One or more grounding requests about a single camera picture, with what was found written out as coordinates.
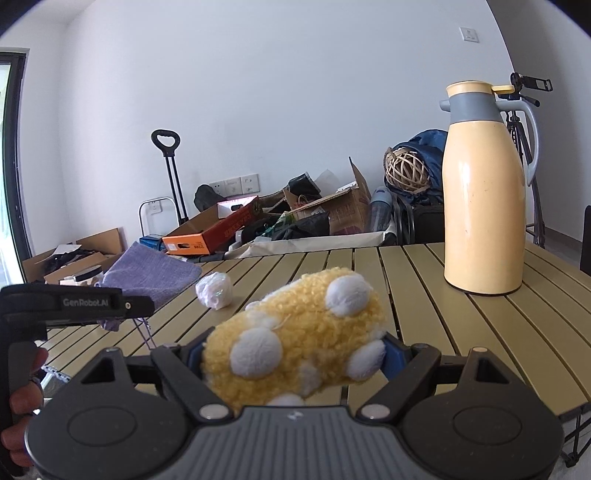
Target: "human hand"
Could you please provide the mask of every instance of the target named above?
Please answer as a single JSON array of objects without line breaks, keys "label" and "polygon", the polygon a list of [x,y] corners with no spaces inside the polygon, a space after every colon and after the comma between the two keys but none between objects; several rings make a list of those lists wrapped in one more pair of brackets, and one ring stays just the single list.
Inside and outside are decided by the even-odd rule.
[{"label": "human hand", "polygon": [[[33,362],[35,373],[47,361],[48,352],[44,348],[37,349],[37,356]],[[10,451],[10,457],[14,463],[22,467],[33,465],[25,449],[25,429],[29,425],[31,417],[29,414],[43,405],[43,392],[34,382],[29,382],[26,387],[16,390],[10,396],[10,408],[16,415],[26,415],[16,425],[7,428],[0,434],[2,444]]]}]

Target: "stuffed toy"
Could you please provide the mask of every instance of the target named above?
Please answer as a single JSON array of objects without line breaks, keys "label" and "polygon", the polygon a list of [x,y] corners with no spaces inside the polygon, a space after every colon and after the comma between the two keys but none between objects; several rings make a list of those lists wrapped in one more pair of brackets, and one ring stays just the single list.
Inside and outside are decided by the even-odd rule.
[{"label": "stuffed toy", "polygon": [[235,411],[302,406],[326,387],[377,372],[385,331],[371,286],[347,268],[332,268],[303,275],[220,324],[207,338],[202,372]]}]

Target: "purple towel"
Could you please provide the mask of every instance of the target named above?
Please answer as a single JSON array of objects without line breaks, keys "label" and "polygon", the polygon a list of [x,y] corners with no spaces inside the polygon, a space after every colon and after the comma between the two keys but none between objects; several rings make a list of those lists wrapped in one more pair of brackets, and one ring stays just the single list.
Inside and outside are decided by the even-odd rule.
[{"label": "purple towel", "polygon": [[[109,269],[101,287],[121,288],[124,295],[152,298],[159,309],[201,276],[201,267],[134,242]],[[101,320],[105,330],[117,332],[119,320]]]}]

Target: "electrical outlet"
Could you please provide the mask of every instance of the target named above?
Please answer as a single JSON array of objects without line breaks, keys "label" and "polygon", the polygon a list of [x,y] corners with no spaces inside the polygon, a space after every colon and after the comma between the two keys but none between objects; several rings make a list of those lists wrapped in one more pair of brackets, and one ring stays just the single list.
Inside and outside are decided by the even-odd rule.
[{"label": "electrical outlet", "polygon": [[155,202],[150,202],[148,204],[148,213],[160,213],[162,212],[162,204],[160,203],[159,200],[156,200]]},{"label": "electrical outlet", "polygon": [[242,193],[255,193],[261,191],[258,183],[258,173],[244,175],[243,177],[240,177],[240,180],[242,181]]},{"label": "electrical outlet", "polygon": [[240,177],[234,179],[227,179],[226,183],[226,196],[234,197],[236,195],[242,195],[242,182]]},{"label": "electrical outlet", "polygon": [[460,27],[460,32],[462,32],[462,37],[465,41],[480,43],[480,40],[478,40],[478,34],[473,28]]},{"label": "electrical outlet", "polygon": [[213,191],[222,197],[227,197],[226,195],[226,183],[222,181],[214,181],[210,183],[209,186],[213,188]]}]

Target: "beige thermos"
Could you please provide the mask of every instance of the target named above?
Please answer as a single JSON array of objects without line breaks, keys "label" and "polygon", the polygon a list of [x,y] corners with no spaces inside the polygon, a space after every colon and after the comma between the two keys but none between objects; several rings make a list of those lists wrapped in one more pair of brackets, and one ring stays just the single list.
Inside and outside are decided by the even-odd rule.
[{"label": "beige thermos", "polygon": [[540,155],[538,128],[522,100],[496,101],[511,85],[459,82],[447,87],[451,113],[443,155],[445,278],[471,293],[500,295],[521,286],[525,249],[525,179],[501,112],[524,111],[535,140],[531,184]]}]

